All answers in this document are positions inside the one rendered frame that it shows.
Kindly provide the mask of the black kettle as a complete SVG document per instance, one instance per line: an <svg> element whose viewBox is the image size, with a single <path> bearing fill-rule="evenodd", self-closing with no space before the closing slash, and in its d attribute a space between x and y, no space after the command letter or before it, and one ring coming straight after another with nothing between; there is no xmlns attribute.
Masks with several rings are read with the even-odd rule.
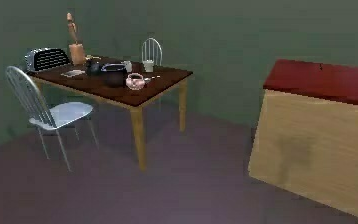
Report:
<svg viewBox="0 0 358 224"><path fill-rule="evenodd" d="M89 76L98 75L101 72L101 64L95 60L88 60L86 62L86 74Z"/></svg>

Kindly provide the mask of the white metal chair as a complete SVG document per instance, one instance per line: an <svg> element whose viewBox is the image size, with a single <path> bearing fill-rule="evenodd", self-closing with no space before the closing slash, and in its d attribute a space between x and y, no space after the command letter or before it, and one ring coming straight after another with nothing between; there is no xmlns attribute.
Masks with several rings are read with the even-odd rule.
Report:
<svg viewBox="0 0 358 224"><path fill-rule="evenodd" d="M38 131L46 158L49 158L49 154L42 131L55 132L67 169L71 171L60 129L68 126L75 128L74 123L81 119L87 120L94 143L99 146L91 121L91 114L94 110L92 105L83 102L67 102L50 108L35 82L24 71L16 66L8 66L5 75L14 95L28 114L28 122Z"/></svg>
<svg viewBox="0 0 358 224"><path fill-rule="evenodd" d="M141 58L143 61L152 60L155 65L162 64L163 50L155 38L148 38L142 44Z"/></svg>

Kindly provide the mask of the wooden cabinet with red top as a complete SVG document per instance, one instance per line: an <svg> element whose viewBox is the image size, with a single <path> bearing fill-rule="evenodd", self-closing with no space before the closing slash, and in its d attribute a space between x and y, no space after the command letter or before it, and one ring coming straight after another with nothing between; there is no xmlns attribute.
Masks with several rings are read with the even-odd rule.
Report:
<svg viewBox="0 0 358 224"><path fill-rule="evenodd" d="M358 67L279 59L249 175L358 217Z"/></svg>

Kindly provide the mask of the wooden figure statue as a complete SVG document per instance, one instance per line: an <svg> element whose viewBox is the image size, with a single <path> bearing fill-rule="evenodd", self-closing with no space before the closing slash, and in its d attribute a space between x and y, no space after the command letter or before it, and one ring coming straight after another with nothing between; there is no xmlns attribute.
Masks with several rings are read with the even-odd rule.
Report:
<svg viewBox="0 0 358 224"><path fill-rule="evenodd" d="M78 42L77 29L74 23L74 19L71 13L66 15L68 22L69 34L73 40L73 43L69 45L71 59L74 65L82 65L86 61L83 45Z"/></svg>

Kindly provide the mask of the brown wooden dining table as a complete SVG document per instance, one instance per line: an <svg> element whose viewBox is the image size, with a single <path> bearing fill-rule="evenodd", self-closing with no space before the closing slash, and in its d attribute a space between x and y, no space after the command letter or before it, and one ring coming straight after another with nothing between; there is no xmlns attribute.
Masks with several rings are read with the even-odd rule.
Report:
<svg viewBox="0 0 358 224"><path fill-rule="evenodd" d="M143 127L143 109L162 97L175 87L179 88L179 127L181 131L186 127L187 86L192 71L157 66L152 73L145 73L141 62L132 63L135 72L147 77L156 76L139 91L128 87L108 87L105 78L101 76L79 75L72 78L61 76L69 70L83 69L83 65L65 65L41 72L30 72L30 77L40 84L50 84L61 89L127 109L131 115L132 130L136 146L139 168L146 169L145 134Z"/></svg>

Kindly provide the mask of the pink white bowl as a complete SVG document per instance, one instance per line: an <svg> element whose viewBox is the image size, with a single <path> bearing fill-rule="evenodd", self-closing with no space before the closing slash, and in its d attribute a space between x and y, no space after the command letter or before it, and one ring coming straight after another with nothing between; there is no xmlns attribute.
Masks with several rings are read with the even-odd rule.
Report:
<svg viewBox="0 0 358 224"><path fill-rule="evenodd" d="M141 90L145 85L144 77L139 73L131 73L126 79L126 85L131 90Z"/></svg>

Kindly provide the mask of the dark round pot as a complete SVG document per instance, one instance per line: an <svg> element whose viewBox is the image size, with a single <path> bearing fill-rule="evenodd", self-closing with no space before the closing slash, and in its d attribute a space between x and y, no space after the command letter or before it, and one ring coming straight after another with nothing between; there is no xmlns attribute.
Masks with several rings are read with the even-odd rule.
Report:
<svg viewBox="0 0 358 224"><path fill-rule="evenodd" d="M101 68L104 82L109 87L124 87L126 85L127 70L123 64L104 64Z"/></svg>

